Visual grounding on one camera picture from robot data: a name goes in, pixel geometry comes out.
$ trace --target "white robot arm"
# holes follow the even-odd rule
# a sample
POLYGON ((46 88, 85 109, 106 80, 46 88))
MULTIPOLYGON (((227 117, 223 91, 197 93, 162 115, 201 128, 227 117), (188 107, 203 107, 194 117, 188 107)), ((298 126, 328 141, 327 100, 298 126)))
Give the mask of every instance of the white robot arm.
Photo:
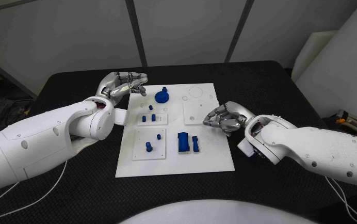
POLYGON ((109 73, 96 95, 10 125, 0 132, 0 188, 60 165, 125 125, 128 112, 116 109, 122 95, 145 96, 147 75, 109 73))
POLYGON ((275 165, 288 156, 308 171, 357 185, 355 136, 314 127, 296 128, 280 117, 255 116, 234 102, 214 109, 203 124, 221 128, 227 136, 244 127, 237 147, 247 157, 257 153, 275 165))

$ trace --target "black tabletop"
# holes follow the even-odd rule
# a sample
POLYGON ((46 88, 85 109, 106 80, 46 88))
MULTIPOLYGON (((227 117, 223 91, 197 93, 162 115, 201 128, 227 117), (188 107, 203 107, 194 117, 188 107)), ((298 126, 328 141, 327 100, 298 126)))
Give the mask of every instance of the black tabletop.
MULTIPOLYGON (((148 74, 149 85, 214 83, 219 103, 234 101, 256 115, 279 115, 298 127, 324 128, 302 93, 276 62, 237 62, 190 66, 109 69, 54 74, 42 90, 30 115, 80 102, 96 92, 112 71, 148 74)), ((116 107, 126 108, 128 96, 116 107)), ((247 158, 236 145, 243 131, 229 138, 233 172, 115 178, 124 127, 69 160, 63 178, 47 197, 1 223, 116 223, 152 207, 193 199, 232 199, 305 214, 338 202, 322 176, 288 157, 273 166, 247 158)), ((63 165, 23 181, 0 199, 0 214, 36 201, 53 186, 63 165)), ((341 183, 345 195, 357 187, 341 183)))

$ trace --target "robotic hand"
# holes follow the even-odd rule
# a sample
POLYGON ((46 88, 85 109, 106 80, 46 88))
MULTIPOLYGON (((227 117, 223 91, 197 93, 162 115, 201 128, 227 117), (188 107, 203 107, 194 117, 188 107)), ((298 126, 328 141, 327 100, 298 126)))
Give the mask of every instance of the robotic hand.
POLYGON ((60 165, 125 125, 128 112, 115 105, 125 94, 145 96, 147 75, 109 73, 96 95, 10 125, 0 132, 0 188, 60 165))
POLYGON ((230 136, 243 127, 237 147, 247 157, 257 153, 278 164, 285 156, 311 172, 357 185, 357 137, 314 127, 296 128, 280 117, 260 115, 227 102, 206 116, 203 124, 230 136))

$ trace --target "blue object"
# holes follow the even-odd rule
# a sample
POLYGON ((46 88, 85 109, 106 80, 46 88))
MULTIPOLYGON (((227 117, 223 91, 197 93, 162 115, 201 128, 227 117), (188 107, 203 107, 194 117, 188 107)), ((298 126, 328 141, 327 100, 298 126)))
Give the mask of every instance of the blue object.
POLYGON ((197 136, 191 137, 191 142, 193 142, 193 151, 198 152, 198 143, 197 143, 198 139, 197 136))
POLYGON ((162 91, 160 91, 155 95, 154 95, 154 100, 162 104, 168 101, 168 93, 167 93, 167 89, 165 87, 162 87, 162 91))
POLYGON ((178 133, 178 152, 190 151, 188 134, 185 132, 178 133))
POLYGON ((147 143, 145 143, 145 146, 147 146, 147 152, 151 152, 151 151, 152 151, 152 146, 151 146, 151 143, 149 143, 149 142, 147 142, 147 143))

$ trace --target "white board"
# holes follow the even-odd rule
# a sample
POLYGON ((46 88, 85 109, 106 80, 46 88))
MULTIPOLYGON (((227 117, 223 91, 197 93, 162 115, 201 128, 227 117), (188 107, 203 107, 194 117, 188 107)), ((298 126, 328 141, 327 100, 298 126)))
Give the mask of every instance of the white board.
MULTIPOLYGON (((219 106, 213 84, 161 85, 145 86, 145 88, 145 97, 139 94, 129 95, 129 117, 122 133, 115 177, 233 171, 234 166, 227 138, 221 130, 198 123, 184 124, 184 105, 188 106, 188 103, 193 106, 203 105, 200 106, 201 111, 196 110, 193 113, 197 119, 204 117, 211 109, 219 106), (170 99, 167 103, 160 104, 154 100, 154 95, 164 86, 167 87, 170 99), (151 114, 155 113, 167 114, 168 124, 138 126, 142 115, 149 116, 151 121, 151 114), (152 139, 154 129, 165 130, 165 158, 134 160, 135 133, 139 131, 141 137, 152 139), (188 133, 190 152, 178 152, 177 134, 180 132, 188 133), (193 152, 191 136, 197 136, 198 139, 197 153, 193 152)), ((144 143, 141 146, 142 153, 148 154, 144 143)))

